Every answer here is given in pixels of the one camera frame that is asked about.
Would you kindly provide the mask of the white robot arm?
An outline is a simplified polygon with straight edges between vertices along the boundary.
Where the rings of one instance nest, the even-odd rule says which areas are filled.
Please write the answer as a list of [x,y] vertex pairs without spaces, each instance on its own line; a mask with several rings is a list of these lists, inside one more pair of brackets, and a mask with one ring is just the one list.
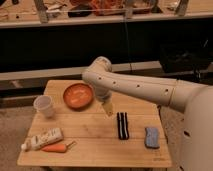
[[115,91],[170,107],[184,114],[179,166],[182,171],[213,171],[213,86],[189,81],[112,72],[106,57],[96,58],[82,73],[96,98]]

